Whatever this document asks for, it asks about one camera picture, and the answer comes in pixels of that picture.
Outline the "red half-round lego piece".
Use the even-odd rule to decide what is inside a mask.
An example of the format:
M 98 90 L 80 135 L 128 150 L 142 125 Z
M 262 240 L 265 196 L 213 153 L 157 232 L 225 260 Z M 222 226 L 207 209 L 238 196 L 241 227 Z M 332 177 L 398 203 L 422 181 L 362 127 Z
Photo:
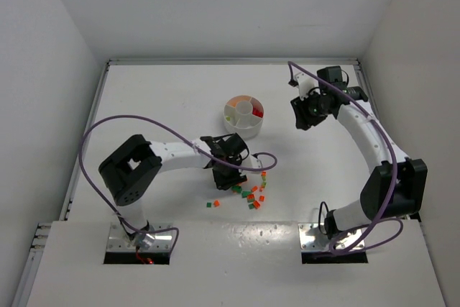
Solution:
M 259 108 L 257 108 L 257 107 L 254 107 L 254 108 L 252 109 L 252 114 L 255 115 L 255 116 L 257 116 L 257 117 L 259 117 L 259 118 L 262 118 L 262 117 L 264 116 L 263 110 L 261 110 L 261 109 L 259 109 Z

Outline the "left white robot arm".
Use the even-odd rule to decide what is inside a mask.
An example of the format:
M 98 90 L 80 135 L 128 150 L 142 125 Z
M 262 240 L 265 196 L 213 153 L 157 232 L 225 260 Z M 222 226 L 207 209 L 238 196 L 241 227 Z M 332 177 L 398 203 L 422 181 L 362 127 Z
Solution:
M 149 229 L 141 198 L 156 175 L 186 168 L 211 169 L 216 187 L 227 190 L 247 180 L 239 169 L 210 159 L 211 155 L 239 167 L 249 157 L 249 149 L 238 134 L 203 136 L 190 145 L 184 142 L 151 142 L 135 134 L 110 154 L 98 167 L 117 211 L 133 229 L 124 230 L 129 239 Z

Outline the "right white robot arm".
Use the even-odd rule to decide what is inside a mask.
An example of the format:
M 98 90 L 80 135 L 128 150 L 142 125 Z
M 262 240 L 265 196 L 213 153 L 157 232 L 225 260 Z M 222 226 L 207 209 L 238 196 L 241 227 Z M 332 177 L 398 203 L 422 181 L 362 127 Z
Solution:
M 310 73 L 288 64 L 289 84 L 298 90 L 290 104 L 297 129 L 304 131 L 332 116 L 354 140 L 369 169 L 369 178 L 359 199 L 330 210 L 323 226 L 329 239 L 358 226 L 413 215 L 420 211 L 428 167 L 412 159 L 390 138 L 375 117 L 368 96 L 359 86 L 350 86 L 339 66 Z

